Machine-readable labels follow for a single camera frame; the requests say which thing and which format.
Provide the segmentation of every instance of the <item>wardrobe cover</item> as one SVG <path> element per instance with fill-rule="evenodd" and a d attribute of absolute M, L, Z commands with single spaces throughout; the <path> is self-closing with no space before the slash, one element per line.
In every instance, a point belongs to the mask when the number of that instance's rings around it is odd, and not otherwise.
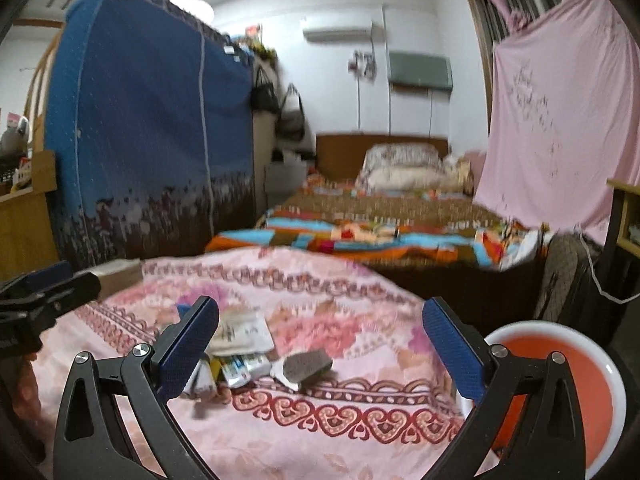
<path fill-rule="evenodd" d="M 60 256 L 199 254 L 254 221 L 252 72 L 167 0 L 79 0 L 52 67 L 46 148 Z"/>
<path fill-rule="evenodd" d="M 563 0 L 498 44 L 476 201 L 603 244 L 607 179 L 640 183 L 639 54 L 609 0 Z"/>

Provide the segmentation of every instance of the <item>wooden headboard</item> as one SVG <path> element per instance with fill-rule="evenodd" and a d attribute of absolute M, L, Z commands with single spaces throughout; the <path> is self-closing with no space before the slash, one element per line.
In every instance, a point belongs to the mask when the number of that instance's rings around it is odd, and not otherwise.
<path fill-rule="evenodd" d="M 425 142 L 433 145 L 440 158 L 449 155 L 449 141 L 442 137 L 396 136 L 387 134 L 320 133 L 316 135 L 316 166 L 329 180 L 356 178 L 367 150 L 374 144 Z"/>

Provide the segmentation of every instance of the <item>air conditioner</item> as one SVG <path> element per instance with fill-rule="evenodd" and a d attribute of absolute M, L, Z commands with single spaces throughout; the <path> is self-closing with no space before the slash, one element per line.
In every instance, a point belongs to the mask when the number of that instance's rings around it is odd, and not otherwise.
<path fill-rule="evenodd" d="M 371 16 L 352 12 L 309 16 L 300 22 L 307 41 L 366 40 L 371 37 Z"/>

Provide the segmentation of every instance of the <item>blue gripper pad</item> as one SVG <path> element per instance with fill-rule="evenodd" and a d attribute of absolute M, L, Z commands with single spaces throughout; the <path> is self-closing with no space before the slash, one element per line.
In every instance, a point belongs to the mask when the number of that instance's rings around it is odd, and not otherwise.
<path fill-rule="evenodd" d="M 70 280 L 74 273 L 69 262 L 63 261 L 42 270 L 30 272 L 24 277 L 25 284 L 32 292 L 38 292 L 51 286 Z"/>
<path fill-rule="evenodd" d="M 460 395 L 473 399 L 478 404 L 486 391 L 484 365 L 456 323 L 462 325 L 442 298 L 431 298 L 424 302 L 424 331 L 455 381 Z"/>
<path fill-rule="evenodd" d="M 151 359 L 158 401 L 167 402 L 182 393 L 219 321 L 218 304 L 200 296 L 180 323 L 169 325 L 158 337 Z"/>
<path fill-rule="evenodd" d="M 176 308 L 178 309 L 178 316 L 180 316 L 180 319 L 182 319 L 191 310 L 191 305 L 188 305 L 186 303 L 178 303 L 176 305 Z"/>

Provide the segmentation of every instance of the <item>white wall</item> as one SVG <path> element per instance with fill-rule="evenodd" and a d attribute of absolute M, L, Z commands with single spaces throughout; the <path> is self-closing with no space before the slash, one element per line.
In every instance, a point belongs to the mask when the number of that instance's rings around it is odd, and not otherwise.
<path fill-rule="evenodd" d="M 434 0 L 443 51 L 451 61 L 449 139 L 454 153 L 486 149 L 488 127 L 478 37 L 467 0 Z"/>
<path fill-rule="evenodd" d="M 382 5 L 386 5 L 389 49 L 442 54 L 438 20 L 432 0 L 232 0 L 215 6 L 214 26 L 232 35 L 262 24 L 263 42 L 278 53 L 282 85 L 293 82 L 300 91 L 313 134 L 356 130 L 358 126 L 356 80 L 347 70 L 354 49 L 370 52 L 369 41 L 360 43 L 308 43 L 300 21 L 312 14 L 354 11 L 366 13 L 380 27 L 374 46 L 378 76 L 361 80 L 361 130 L 388 131 L 388 83 L 382 34 Z M 449 133 L 449 97 L 392 94 L 393 133 L 432 136 Z M 305 144 L 312 146 L 312 139 Z"/>
<path fill-rule="evenodd" d="M 0 135 L 8 113 L 23 114 L 35 68 L 57 31 L 12 27 L 0 44 Z"/>

